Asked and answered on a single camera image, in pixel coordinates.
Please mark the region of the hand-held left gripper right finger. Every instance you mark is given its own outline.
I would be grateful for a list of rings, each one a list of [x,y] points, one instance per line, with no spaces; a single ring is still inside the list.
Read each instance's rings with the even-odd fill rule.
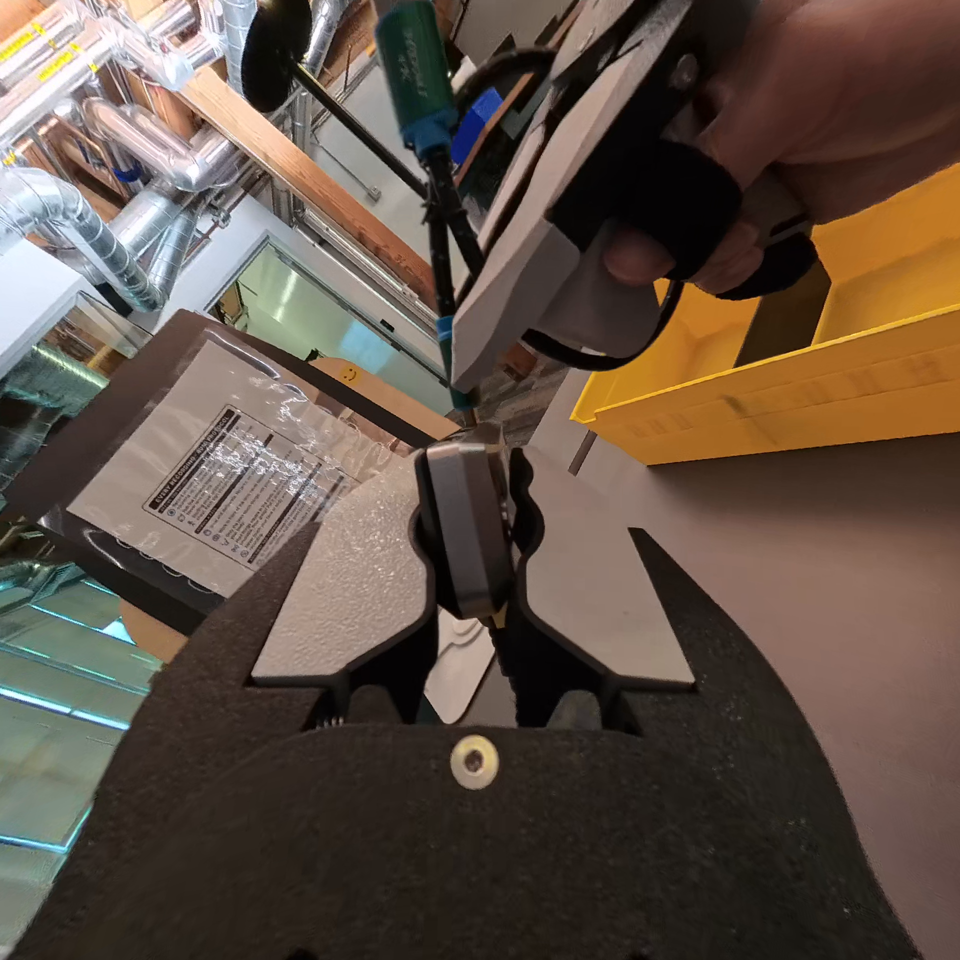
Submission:
[[[514,450],[516,519],[533,507],[518,562],[519,608],[613,689],[690,689],[694,675],[631,532],[595,491],[542,451]]]

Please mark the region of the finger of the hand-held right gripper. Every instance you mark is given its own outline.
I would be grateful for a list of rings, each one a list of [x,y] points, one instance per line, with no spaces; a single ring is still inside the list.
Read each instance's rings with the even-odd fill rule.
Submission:
[[[615,279],[603,257],[617,228],[633,226],[666,251],[675,288],[699,270],[700,154],[684,130],[699,78],[698,58],[616,58],[591,81],[549,84],[522,137],[549,123],[524,199],[542,177],[551,181],[544,219],[558,246],[531,265],[489,259],[464,290],[451,334],[458,389],[478,386],[519,342],[591,372],[653,345],[678,294],[661,303],[652,285]]]
[[[535,122],[519,144],[478,231],[482,264],[492,259],[495,265],[503,265],[518,257],[519,264],[531,265],[558,247],[559,232],[545,219],[551,180],[536,181],[550,137],[549,123]],[[534,181],[534,197],[527,201],[525,195]]]

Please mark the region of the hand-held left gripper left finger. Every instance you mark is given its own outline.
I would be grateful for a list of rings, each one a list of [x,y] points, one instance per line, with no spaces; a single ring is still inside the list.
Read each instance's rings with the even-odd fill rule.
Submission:
[[[420,501],[415,460],[401,459],[329,510],[252,667],[257,686],[425,684],[439,639]]]

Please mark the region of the grey HDMI switch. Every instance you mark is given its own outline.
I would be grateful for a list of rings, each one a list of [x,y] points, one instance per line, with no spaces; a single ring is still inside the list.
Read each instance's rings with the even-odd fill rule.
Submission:
[[[439,606],[463,620],[493,618],[514,579],[508,447],[483,423],[414,456],[417,537],[435,570]]]

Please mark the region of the person's right hand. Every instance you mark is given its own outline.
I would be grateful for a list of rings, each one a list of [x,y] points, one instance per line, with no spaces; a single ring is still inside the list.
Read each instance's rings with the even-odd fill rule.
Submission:
[[[773,169],[814,225],[869,210],[958,163],[959,3],[762,2],[700,110],[740,189]]]

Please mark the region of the laminated instruction sheet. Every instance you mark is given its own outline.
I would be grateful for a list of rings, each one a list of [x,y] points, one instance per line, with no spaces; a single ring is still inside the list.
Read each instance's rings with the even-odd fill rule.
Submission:
[[[230,597],[306,524],[401,459],[319,393],[250,347],[201,338],[68,511]]]

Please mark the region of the yellow plastic bin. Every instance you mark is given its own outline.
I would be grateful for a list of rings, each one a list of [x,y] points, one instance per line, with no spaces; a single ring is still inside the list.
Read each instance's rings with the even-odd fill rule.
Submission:
[[[820,261],[782,294],[687,288],[570,420],[647,466],[957,432],[958,166],[813,240]]]

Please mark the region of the black floor stand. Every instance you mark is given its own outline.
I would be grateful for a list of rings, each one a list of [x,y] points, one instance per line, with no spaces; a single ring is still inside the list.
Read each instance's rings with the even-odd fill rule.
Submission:
[[[313,14],[306,1],[258,3],[247,31],[241,61],[243,95],[261,113],[280,108],[294,86],[302,88],[426,205],[431,261],[437,276],[450,274],[443,253],[450,233],[471,277],[479,276],[483,255],[453,180],[451,148],[460,125],[445,48],[431,2],[374,2],[376,49],[401,141],[426,173],[420,181],[306,66]]]

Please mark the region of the large window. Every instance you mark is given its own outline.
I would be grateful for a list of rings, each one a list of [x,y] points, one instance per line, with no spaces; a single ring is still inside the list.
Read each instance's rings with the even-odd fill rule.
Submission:
[[[160,668],[75,563],[2,566],[3,845],[69,851]]]

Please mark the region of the instruction sheet on stand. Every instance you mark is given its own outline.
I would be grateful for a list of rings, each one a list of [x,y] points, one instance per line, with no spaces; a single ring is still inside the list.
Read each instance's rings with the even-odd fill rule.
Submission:
[[[363,420],[363,432],[381,443],[390,441],[400,458],[434,442],[327,378],[308,361],[217,320],[178,311],[77,414],[67,417],[66,425],[32,455],[7,494],[10,509],[38,526],[83,571],[122,600],[187,635],[239,588],[226,598],[201,589],[70,513],[68,507],[167,394],[198,353],[202,338],[214,334],[223,336],[228,346],[245,346],[276,362],[317,388],[321,401],[350,408]]]

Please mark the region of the silver ceiling ducts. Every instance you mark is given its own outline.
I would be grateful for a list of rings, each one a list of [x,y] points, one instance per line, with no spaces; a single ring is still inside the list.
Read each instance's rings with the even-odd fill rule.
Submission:
[[[2,40],[2,253],[45,236],[55,254],[140,313],[167,305],[197,224],[248,171],[253,155],[216,126],[178,135],[138,102],[115,102],[114,66],[182,92],[223,59],[229,85],[255,56],[270,2],[163,2],[136,19],[113,4],[54,2]],[[72,179],[30,166],[21,142],[51,121],[103,154],[134,196],[112,222]]]

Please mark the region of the wooden post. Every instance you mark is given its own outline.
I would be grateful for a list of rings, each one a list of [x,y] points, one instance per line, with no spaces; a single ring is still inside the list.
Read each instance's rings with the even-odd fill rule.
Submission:
[[[388,268],[426,306],[437,306],[433,273],[427,261],[257,112],[212,67],[199,69],[176,94],[273,179]]]

